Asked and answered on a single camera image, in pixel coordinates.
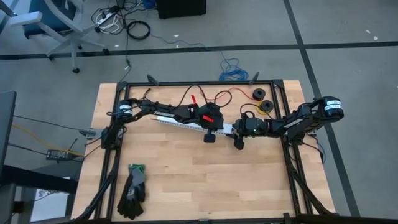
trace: robotic arm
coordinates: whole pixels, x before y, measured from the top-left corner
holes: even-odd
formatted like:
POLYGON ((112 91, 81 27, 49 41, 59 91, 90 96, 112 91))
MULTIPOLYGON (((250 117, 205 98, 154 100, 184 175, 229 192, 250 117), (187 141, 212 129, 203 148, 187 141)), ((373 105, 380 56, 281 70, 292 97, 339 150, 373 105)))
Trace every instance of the robotic arm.
POLYGON ((173 118, 182 124, 195 123, 202 128, 207 129, 204 142, 215 142, 215 135, 211 132, 223 129, 223 115, 220 112, 220 107, 212 102, 206 103, 199 107, 195 98, 192 96, 193 104, 189 105, 164 105, 159 102, 152 102, 148 99, 138 100, 131 98, 122 100, 118 104, 115 112, 115 121, 112 126, 107 127, 102 132, 101 147, 115 149, 119 144, 117 138, 118 132, 122 130, 125 124, 138 121, 145 115, 154 114, 157 116, 165 116, 173 118), (134 114, 134 108, 141 109, 134 114))
POLYGON ((248 112, 250 111, 241 113, 241 119, 233 124, 236 132, 230 136, 234 138, 234 146, 239 150, 244 147, 243 138, 248 136, 279 138, 287 133, 288 142, 301 143, 305 133, 316 131, 323 125, 344 117, 341 101, 332 96, 316 99, 312 103, 303 103, 297 111, 282 119, 261 120, 254 116, 248 117, 248 112))

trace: blue cable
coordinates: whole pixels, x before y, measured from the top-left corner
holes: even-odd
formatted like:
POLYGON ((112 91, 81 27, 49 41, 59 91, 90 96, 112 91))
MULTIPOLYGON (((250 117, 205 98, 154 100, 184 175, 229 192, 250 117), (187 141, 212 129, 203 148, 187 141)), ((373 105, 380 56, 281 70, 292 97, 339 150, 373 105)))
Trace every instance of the blue cable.
MULTIPOLYGON (((165 40, 163 37, 156 36, 153 33, 150 33, 150 35, 155 37, 155 38, 158 38, 160 40, 163 40, 165 43, 168 43, 168 44, 176 44, 176 43, 182 42, 182 43, 187 44, 189 46, 200 45, 200 46, 204 47, 206 50, 212 51, 212 50, 207 48, 202 43, 190 44, 190 43, 188 43, 188 42, 186 42, 184 40, 176 40, 176 41, 173 41, 173 42, 169 42, 169 41, 165 40)), ((220 68, 221 68, 222 72, 221 72, 220 76, 218 77, 218 79, 220 81, 225 81, 225 80, 243 81, 243 80, 247 80, 249 78, 248 72, 239 67, 239 59, 237 59, 237 58, 226 58, 222 51, 220 51, 220 53, 223 56, 223 60, 220 62, 220 68)))

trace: tape roll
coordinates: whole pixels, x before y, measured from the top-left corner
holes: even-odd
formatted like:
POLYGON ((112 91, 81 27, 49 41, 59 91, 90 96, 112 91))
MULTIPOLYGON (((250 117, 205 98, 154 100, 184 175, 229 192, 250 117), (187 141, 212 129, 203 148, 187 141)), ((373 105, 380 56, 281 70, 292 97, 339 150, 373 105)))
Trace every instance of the tape roll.
POLYGON ((274 109, 274 104, 269 100, 258 102, 257 105, 259 106, 259 108, 257 108, 257 112, 262 115, 266 115, 274 109))
POLYGON ((255 100, 262 100, 262 99, 264 99, 264 97, 266 97, 266 92, 265 92, 263 89, 261 89, 261 88, 256 88, 256 89, 253 91, 253 99, 255 99, 255 100))

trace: black box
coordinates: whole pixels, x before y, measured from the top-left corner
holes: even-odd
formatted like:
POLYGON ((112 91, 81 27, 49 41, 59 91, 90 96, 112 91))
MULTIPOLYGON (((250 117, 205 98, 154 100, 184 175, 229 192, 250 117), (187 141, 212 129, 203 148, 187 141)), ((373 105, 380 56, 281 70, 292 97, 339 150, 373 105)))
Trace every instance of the black box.
POLYGON ((159 18, 206 14, 206 0, 156 0, 159 18))

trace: glove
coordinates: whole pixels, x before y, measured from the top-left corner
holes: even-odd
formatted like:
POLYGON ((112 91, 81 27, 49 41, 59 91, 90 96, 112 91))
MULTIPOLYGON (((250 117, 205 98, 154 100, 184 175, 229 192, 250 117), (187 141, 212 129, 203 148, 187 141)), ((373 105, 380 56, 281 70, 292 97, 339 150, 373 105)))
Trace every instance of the glove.
POLYGON ((118 204, 118 212, 133 220, 144 213, 140 202, 145 201, 145 166, 129 165, 129 177, 124 185, 118 204))

